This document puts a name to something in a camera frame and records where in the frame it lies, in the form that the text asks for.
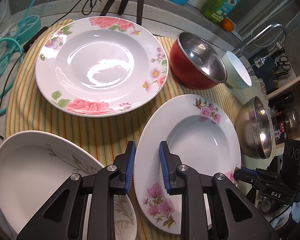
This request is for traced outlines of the white plate grey leaf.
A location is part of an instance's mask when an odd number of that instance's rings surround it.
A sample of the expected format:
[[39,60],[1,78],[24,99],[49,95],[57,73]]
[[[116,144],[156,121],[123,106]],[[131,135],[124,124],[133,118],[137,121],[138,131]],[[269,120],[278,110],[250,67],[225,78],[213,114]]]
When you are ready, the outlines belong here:
[[[57,135],[23,131],[0,146],[0,209],[16,235],[72,174],[104,168],[89,153]],[[83,238],[87,238],[89,210]],[[115,239],[135,239],[137,221],[128,194],[114,196]]]

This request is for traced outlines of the pink blossom deep plate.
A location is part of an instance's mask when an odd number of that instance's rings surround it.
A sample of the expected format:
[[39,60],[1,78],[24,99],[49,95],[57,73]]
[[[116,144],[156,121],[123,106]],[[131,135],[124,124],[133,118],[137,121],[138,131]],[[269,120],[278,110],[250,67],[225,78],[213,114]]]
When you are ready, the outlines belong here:
[[159,144],[179,155],[182,163],[199,173],[221,172],[231,181],[241,166],[236,131],[220,106],[194,94],[164,103],[147,122],[136,149],[134,189],[146,218],[162,231],[180,234],[181,196],[169,196],[164,188]]

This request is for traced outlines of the red steel bowl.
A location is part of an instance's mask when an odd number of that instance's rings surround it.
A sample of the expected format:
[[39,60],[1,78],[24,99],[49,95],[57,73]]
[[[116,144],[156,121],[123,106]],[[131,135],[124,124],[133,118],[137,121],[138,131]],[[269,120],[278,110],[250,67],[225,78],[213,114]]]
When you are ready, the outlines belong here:
[[173,74],[189,88],[206,90],[225,83],[228,74],[222,58],[202,38],[181,32],[173,43],[169,63]]

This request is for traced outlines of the large pink rose plate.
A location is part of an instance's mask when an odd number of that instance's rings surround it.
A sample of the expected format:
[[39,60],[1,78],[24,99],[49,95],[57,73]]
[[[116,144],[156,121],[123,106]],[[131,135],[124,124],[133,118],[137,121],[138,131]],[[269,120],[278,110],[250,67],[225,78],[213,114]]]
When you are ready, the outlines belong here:
[[52,33],[35,66],[37,86],[57,109],[101,118],[151,101],[168,77],[168,59],[147,29],[117,17],[88,17]]

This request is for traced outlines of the stainless steel bowl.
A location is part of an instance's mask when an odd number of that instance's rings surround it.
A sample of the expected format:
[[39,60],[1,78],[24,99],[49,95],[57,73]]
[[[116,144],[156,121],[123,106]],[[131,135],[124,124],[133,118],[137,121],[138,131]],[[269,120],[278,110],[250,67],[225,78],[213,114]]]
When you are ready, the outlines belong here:
[[235,120],[235,130],[242,152],[253,159],[268,159],[273,135],[270,118],[258,96],[246,102]]

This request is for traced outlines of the yellow striped cloth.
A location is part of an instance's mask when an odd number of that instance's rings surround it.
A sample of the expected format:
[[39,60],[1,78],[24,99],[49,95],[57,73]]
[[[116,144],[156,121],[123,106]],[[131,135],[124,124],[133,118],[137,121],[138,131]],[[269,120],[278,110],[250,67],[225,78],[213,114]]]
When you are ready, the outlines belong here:
[[[217,85],[208,90],[192,90],[177,81],[172,72],[160,93],[144,106],[117,117],[85,118],[73,116],[51,105],[39,91],[35,81],[35,62],[47,39],[58,29],[70,24],[63,20],[49,27],[34,42],[16,75],[7,107],[5,139],[27,130],[40,130],[63,137],[83,148],[103,165],[112,163],[122,153],[126,143],[139,142],[141,132],[151,115],[166,101],[183,94],[198,94],[217,103],[232,122],[241,106],[253,96],[258,96],[268,107],[266,90],[261,79],[253,76],[253,86],[245,90]],[[135,192],[129,194],[136,211],[136,239],[180,239],[179,235],[164,232],[154,226],[141,211]]]

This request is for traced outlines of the pale green ceramic bowl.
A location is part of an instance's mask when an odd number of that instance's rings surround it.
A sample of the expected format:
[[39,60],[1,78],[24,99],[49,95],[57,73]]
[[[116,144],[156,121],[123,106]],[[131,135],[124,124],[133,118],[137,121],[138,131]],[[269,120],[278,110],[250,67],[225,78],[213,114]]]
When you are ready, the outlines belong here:
[[252,80],[244,64],[231,51],[227,51],[222,61],[227,71],[226,84],[235,89],[247,89],[252,86]]

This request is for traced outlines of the chrome faucet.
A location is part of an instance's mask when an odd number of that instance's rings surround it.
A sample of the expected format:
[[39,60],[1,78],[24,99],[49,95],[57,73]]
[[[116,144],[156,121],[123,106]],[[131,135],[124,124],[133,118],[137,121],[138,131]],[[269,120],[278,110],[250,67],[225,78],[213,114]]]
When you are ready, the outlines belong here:
[[250,48],[251,46],[255,45],[257,41],[261,40],[262,38],[264,38],[267,34],[269,34],[271,31],[275,30],[275,29],[280,29],[282,34],[281,39],[275,39],[275,46],[273,47],[272,50],[269,51],[269,53],[266,56],[263,57],[256,57],[254,58],[254,66],[256,66],[257,68],[262,67],[265,62],[266,59],[269,58],[270,56],[272,56],[277,50],[280,50],[283,47],[283,43],[286,40],[287,37],[287,29],[286,27],[279,22],[274,22],[271,23],[270,25],[268,25],[267,27],[265,27],[262,31],[260,31],[256,36],[253,36],[247,43],[243,44],[242,46],[235,48],[232,52],[237,56],[240,57],[243,55],[243,53]]

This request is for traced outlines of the black scissors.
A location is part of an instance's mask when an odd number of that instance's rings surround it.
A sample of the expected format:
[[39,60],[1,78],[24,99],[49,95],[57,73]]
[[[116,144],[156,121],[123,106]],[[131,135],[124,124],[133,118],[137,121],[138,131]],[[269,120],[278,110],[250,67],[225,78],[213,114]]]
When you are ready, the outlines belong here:
[[275,77],[288,75],[292,68],[286,55],[281,55],[278,60],[275,61],[275,67],[277,68],[274,72]]

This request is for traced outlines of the orange fruit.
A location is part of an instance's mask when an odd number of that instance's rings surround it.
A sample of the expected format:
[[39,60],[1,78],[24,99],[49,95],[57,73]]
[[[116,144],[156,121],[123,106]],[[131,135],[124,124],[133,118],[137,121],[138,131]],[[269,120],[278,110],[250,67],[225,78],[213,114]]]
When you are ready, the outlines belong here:
[[233,23],[227,18],[224,18],[219,25],[224,31],[232,32],[234,30]]

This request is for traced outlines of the green dish soap bottle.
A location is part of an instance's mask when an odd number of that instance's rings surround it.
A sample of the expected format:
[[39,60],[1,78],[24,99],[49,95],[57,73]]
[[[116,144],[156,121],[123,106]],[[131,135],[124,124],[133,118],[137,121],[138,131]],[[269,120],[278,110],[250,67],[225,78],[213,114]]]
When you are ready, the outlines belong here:
[[200,13],[214,24],[220,24],[241,0],[207,0]]

